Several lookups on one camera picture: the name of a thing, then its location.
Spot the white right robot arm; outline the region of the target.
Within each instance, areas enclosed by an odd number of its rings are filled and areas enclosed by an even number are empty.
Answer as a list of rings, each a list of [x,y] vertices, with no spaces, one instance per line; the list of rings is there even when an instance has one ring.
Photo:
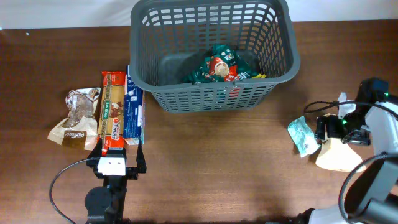
[[[318,151],[318,166],[348,172],[336,206],[310,208],[294,223],[397,223],[397,196],[391,194],[397,185],[397,97],[388,88],[384,80],[365,79],[355,100],[341,93],[338,101],[322,102],[338,114],[319,116],[315,131],[304,117],[289,124],[302,156]]]

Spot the small mint green packet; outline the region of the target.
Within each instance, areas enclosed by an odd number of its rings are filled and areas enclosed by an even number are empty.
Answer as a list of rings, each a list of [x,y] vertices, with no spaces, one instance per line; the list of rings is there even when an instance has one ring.
[[[315,134],[308,126],[304,116],[291,122],[287,127],[287,131],[296,145],[300,157],[311,155],[320,148],[315,139]]]

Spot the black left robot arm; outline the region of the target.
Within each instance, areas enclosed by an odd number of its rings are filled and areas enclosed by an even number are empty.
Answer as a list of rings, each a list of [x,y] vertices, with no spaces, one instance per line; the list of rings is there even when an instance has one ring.
[[[86,165],[94,175],[103,180],[99,187],[91,189],[85,197],[88,211],[87,223],[126,224],[132,221],[123,217],[127,182],[137,180],[147,172],[142,141],[137,147],[135,167],[126,165],[127,153],[123,147],[111,147],[103,155],[102,140],[90,152]]]

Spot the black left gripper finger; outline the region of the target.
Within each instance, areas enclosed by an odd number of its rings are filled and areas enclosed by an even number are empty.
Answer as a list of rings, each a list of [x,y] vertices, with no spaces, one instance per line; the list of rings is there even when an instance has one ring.
[[[96,166],[98,164],[100,157],[102,156],[102,146],[102,139],[98,139],[96,146],[87,157],[87,166]]]
[[[145,174],[147,172],[146,160],[144,157],[144,153],[142,150],[142,140],[139,140],[139,144],[137,147],[137,155],[136,155],[136,163],[137,163],[137,172],[140,174]]]

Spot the beige paper pouch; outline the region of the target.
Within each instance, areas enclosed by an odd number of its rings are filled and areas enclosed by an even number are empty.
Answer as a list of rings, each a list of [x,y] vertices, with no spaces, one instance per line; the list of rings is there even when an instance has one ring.
[[[347,143],[343,143],[343,122],[334,114],[326,114],[325,140],[315,164],[326,170],[351,172],[363,159]]]

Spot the green Nescafe coffee bag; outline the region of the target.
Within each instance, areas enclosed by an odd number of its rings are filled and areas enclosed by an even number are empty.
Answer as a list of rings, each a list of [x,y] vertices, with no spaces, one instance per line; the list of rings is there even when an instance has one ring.
[[[203,63],[183,78],[185,83],[233,82],[245,79],[263,79],[265,73],[259,73],[230,46],[214,44],[211,54]]]

